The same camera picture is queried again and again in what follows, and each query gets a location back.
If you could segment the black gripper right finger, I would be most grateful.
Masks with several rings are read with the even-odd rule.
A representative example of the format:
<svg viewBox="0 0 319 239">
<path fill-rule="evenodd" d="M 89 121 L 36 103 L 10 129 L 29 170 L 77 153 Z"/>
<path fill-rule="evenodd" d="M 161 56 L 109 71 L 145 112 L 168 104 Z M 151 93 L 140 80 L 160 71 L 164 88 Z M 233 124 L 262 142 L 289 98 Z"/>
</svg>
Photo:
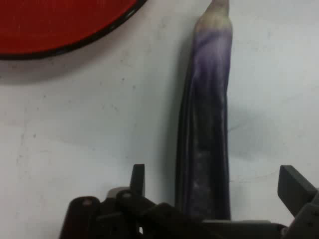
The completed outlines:
<svg viewBox="0 0 319 239">
<path fill-rule="evenodd" d="M 277 193 L 292 223 L 284 229 L 284 239 L 319 237 L 319 190 L 291 165 L 280 167 Z"/>
</svg>

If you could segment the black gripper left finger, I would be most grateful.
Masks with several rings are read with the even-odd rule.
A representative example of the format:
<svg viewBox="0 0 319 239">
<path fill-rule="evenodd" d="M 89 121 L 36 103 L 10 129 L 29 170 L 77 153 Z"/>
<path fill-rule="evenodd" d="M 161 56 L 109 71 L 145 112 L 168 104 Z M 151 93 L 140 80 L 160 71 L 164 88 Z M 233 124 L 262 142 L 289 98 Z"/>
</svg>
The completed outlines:
<svg viewBox="0 0 319 239">
<path fill-rule="evenodd" d="M 145 166 L 133 166 L 130 185 L 103 202 L 91 196 L 72 200 L 61 239 L 199 239 L 202 228 L 169 204 L 145 197 Z"/>
</svg>

